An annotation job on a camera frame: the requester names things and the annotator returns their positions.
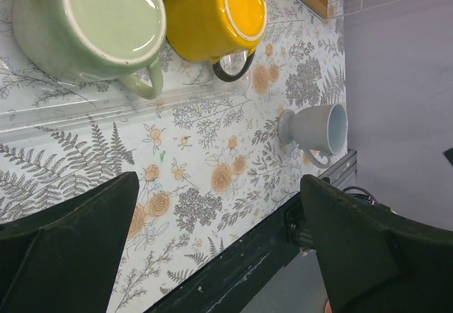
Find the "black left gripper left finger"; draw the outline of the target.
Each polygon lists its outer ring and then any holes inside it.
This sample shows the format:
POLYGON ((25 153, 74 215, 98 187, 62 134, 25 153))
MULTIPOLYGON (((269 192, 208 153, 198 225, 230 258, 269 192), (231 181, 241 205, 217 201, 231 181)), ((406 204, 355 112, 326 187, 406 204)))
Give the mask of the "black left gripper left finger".
POLYGON ((135 172, 1 225, 2 312, 106 312, 139 192, 135 172))

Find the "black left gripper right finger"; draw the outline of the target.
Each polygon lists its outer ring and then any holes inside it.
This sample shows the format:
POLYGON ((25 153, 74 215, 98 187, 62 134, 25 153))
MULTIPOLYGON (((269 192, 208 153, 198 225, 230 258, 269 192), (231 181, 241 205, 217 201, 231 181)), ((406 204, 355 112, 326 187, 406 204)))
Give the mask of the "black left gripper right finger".
POLYGON ((451 312, 452 232, 356 198, 312 175, 305 218, 333 312, 451 312))

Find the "pale blue footed mug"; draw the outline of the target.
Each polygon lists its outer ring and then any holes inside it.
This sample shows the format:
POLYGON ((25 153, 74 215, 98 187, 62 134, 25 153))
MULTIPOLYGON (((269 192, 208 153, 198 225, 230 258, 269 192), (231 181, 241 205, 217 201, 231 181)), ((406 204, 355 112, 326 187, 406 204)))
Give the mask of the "pale blue footed mug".
POLYGON ((319 105, 294 112, 284 110, 277 122, 277 135, 283 144, 295 142, 310 162, 328 169, 332 157, 341 153, 348 135, 348 114, 340 103, 319 105))

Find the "light green mug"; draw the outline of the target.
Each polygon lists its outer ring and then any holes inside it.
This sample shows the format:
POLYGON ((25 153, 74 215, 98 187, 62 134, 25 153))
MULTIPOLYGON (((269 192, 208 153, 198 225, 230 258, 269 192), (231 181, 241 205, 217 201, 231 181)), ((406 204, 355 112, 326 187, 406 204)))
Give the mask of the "light green mug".
POLYGON ((12 23, 26 57, 49 76, 117 79, 149 100, 162 91, 163 0, 14 0, 12 23))

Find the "yellow mug black handle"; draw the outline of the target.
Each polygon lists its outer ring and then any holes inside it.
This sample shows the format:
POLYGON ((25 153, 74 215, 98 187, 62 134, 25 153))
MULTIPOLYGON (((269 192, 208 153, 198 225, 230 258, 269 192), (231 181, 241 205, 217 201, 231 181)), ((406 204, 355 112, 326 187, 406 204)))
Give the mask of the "yellow mug black handle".
POLYGON ((211 62, 224 82, 240 79, 249 69, 265 35, 265 0, 165 0, 167 33, 171 47, 189 62, 211 62), (221 59, 245 52, 246 61, 236 74, 226 72, 221 59))

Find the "clear plastic tray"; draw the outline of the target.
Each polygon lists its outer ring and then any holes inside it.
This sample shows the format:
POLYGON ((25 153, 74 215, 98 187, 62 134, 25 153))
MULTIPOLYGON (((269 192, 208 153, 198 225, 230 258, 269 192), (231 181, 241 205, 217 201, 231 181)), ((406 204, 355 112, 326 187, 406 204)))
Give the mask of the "clear plastic tray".
POLYGON ((218 79, 209 62, 189 63, 166 45, 160 54, 164 89, 141 98, 117 81, 74 84, 43 74, 20 52, 1 58, 1 141, 28 140, 46 132, 160 112, 243 93, 251 83, 218 79))

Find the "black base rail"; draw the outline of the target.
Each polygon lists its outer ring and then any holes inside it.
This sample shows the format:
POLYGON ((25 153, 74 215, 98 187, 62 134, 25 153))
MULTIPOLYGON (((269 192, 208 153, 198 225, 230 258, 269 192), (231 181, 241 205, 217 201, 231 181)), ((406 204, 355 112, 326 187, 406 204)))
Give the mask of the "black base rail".
POLYGON ((149 312, 240 312, 302 248, 293 241, 303 224, 296 193, 218 256, 151 306, 149 312))

